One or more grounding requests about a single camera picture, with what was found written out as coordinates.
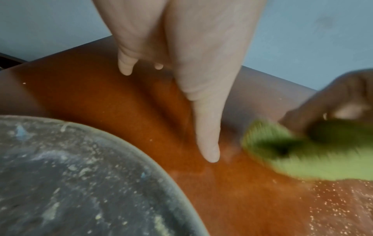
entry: orange-brown tabletop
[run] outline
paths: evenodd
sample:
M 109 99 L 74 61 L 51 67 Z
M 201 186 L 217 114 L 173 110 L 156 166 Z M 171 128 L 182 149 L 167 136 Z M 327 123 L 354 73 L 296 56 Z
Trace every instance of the orange-brown tabletop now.
M 239 137 L 257 116 L 280 118 L 313 91 L 243 68 L 223 115 L 221 160 L 206 162 L 172 74 L 146 63 L 126 77 L 105 38 L 0 72 L 0 114 L 86 124 L 135 145 L 192 202 L 212 236 L 373 235 L 373 184 L 305 182 L 257 164 Z

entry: light blue wall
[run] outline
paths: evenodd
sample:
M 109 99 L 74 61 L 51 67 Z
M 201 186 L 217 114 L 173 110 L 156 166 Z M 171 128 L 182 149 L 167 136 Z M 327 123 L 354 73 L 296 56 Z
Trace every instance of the light blue wall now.
M 373 67 L 373 0 L 268 0 L 244 65 L 314 89 Z M 33 60 L 110 35 L 90 0 L 0 0 L 0 52 Z
M 244 65 L 314 89 L 373 68 L 373 0 L 268 0 Z

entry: human hand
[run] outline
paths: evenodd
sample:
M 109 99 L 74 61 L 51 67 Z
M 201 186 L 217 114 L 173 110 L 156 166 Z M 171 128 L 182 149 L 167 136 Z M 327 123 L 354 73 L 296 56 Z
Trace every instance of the human hand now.
M 265 0 L 93 0 L 118 46 L 118 66 L 169 66 L 191 101 L 198 147 L 217 162 L 220 121 Z
M 280 123 L 296 133 L 304 133 L 320 119 L 340 118 L 373 122 L 373 70 L 344 74 L 291 110 Z

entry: microfiber cloth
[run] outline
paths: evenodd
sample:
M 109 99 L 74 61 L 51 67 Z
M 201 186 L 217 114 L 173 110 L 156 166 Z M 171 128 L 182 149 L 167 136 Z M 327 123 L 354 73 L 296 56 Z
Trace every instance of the microfiber cloth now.
M 299 179 L 373 180 L 373 126 L 348 120 L 315 123 L 305 136 L 255 121 L 241 145 L 274 171 Z

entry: table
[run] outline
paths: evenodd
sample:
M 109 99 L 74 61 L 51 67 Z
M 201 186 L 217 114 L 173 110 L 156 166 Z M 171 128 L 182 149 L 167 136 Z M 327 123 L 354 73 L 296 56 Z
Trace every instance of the table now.
M 104 38 L 0 72 L 0 114 L 86 124 L 135 145 L 176 181 L 212 236 L 373 235 L 373 185 L 305 182 L 257 164 L 239 148 L 256 117 L 273 120 L 313 90 L 242 68 L 228 98 L 221 160 L 206 162 L 194 140 L 189 102 L 172 74 L 139 63 L 117 68 Z

